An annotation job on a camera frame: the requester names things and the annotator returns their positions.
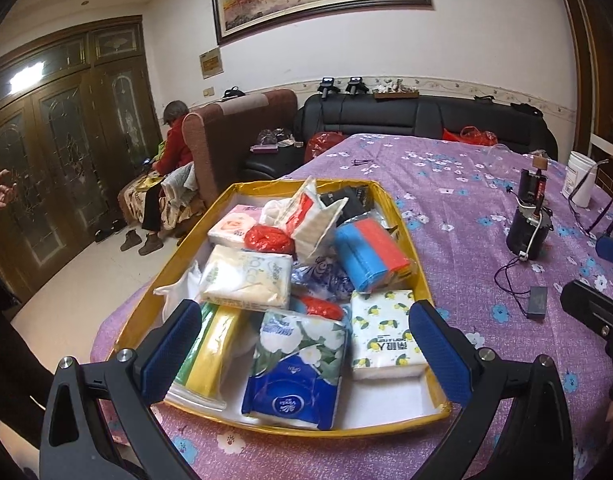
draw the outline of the floor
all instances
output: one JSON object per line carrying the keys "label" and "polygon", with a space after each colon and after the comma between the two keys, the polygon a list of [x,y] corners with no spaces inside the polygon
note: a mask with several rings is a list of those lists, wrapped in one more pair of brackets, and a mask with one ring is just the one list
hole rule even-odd
{"label": "floor", "polygon": [[[168,238],[162,249],[148,256],[138,254],[139,246],[121,252],[125,232],[87,247],[13,319],[13,326],[49,370],[54,371],[65,355],[88,363],[100,324],[156,276],[177,248],[177,240]],[[138,233],[144,240],[144,232]],[[20,466],[38,470],[38,451],[1,423],[0,439]]]}

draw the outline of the white plastic container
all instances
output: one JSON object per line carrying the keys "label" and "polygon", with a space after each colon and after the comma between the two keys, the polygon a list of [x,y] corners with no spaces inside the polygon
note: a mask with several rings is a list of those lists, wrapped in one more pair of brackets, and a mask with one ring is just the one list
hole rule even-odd
{"label": "white plastic container", "polygon": [[591,199],[591,190],[595,185],[595,176],[598,168],[595,161],[586,155],[578,152],[571,152],[569,163],[567,164],[567,176],[565,177],[565,185],[562,188],[562,194],[569,198],[569,195],[575,189],[575,186],[584,178],[584,175],[589,173],[589,177],[584,181],[583,186],[573,197],[573,203],[580,207],[587,207]]}

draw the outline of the purple tablecloth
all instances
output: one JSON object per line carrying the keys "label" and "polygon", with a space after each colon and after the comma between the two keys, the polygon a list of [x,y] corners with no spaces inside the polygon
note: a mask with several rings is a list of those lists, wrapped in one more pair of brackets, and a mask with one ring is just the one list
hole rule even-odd
{"label": "purple tablecloth", "polygon": [[[581,478],[605,441],[611,362],[603,341],[562,311],[559,292],[564,284],[579,279],[613,298],[613,265],[598,259],[595,243],[575,227],[560,194],[564,167],[551,162],[547,200],[554,211],[554,232],[537,262],[510,272],[518,290],[535,285],[549,288],[544,322],[525,319],[513,298],[495,286],[493,274],[513,256],[504,240],[517,203],[504,186],[510,182],[517,189],[520,170],[530,167],[531,160],[516,153],[488,152],[488,148],[416,137],[354,136],[291,177],[312,174],[380,182],[407,220],[436,307],[448,323],[467,333],[476,346],[489,346],[503,358],[531,362],[545,353],[555,359],[573,427],[576,477]],[[589,208],[581,210],[584,221],[590,224],[607,201],[607,195],[595,188]],[[603,220],[597,232],[608,221]],[[134,296],[103,323],[91,360],[106,358],[138,299]],[[486,463],[508,406],[503,403],[470,472]],[[262,476],[405,480],[424,462],[449,423],[381,438],[331,441],[233,430],[165,405],[154,411],[204,480]],[[115,437],[124,441],[117,421],[110,418]]]}

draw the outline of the screw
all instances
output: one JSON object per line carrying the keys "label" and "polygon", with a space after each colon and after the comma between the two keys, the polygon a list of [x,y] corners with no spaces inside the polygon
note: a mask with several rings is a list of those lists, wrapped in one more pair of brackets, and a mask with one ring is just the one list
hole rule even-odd
{"label": "screw", "polygon": [[133,350],[131,348],[123,348],[118,352],[117,359],[121,363],[125,363],[133,357]]}
{"label": "screw", "polygon": [[482,361],[493,361],[496,357],[495,352],[490,348],[480,348],[477,352]]}
{"label": "screw", "polygon": [[538,362],[542,366],[546,366],[546,367],[555,366],[555,363],[553,362],[553,359],[550,356],[544,355],[544,354],[538,356]]}
{"label": "screw", "polygon": [[73,364],[73,358],[71,356],[67,355],[66,357],[62,357],[60,359],[59,366],[60,366],[60,368],[62,368],[62,370],[66,370],[72,364]]}

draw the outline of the yellow tray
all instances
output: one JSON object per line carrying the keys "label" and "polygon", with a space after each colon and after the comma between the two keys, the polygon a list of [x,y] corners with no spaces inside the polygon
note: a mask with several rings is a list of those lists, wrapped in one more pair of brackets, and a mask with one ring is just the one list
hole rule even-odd
{"label": "yellow tray", "polygon": [[[206,239],[208,230],[234,205],[237,203],[260,205],[274,198],[293,196],[302,182],[275,180],[272,182],[234,184],[222,193],[200,222],[187,235],[136,306],[123,327],[112,354],[122,348],[136,348],[148,331],[158,325],[164,306],[164,298],[154,296],[152,294],[154,288],[177,282],[195,258],[200,260],[201,266],[203,265],[203,260],[208,257],[210,252],[210,246]],[[407,278],[407,287],[413,290],[417,300],[432,301],[429,285],[424,276],[418,254],[391,196],[378,183],[365,180],[318,179],[317,184],[318,193],[337,191],[344,186],[369,186],[376,206],[381,210],[389,225],[398,227],[397,242],[400,248],[411,260],[417,263],[417,272]],[[417,380],[391,382],[353,381],[350,377],[350,370],[346,370],[341,383],[336,429],[311,431],[272,426],[266,421],[252,419],[239,413],[251,359],[250,352],[247,356],[235,359],[229,368],[228,377],[222,384],[222,394],[227,400],[228,408],[222,412],[199,408],[193,403],[170,395],[165,402],[184,412],[229,426],[262,433],[312,438],[349,438],[400,433],[445,418],[451,412],[451,404],[445,397],[430,368]],[[398,409],[392,410],[392,412],[386,411],[386,408],[392,408],[393,406],[397,406]]]}

